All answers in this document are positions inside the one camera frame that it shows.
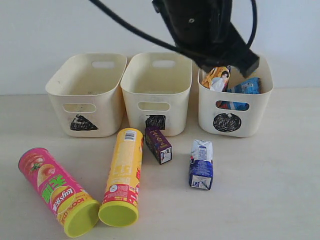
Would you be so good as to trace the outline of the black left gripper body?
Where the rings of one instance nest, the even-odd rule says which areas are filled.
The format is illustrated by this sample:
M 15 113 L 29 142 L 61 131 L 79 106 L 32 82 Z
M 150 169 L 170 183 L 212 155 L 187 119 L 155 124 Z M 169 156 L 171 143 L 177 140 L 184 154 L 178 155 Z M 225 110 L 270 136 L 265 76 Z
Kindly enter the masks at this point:
M 192 50 L 240 41 L 231 23 L 231 0 L 153 0 L 175 44 Z

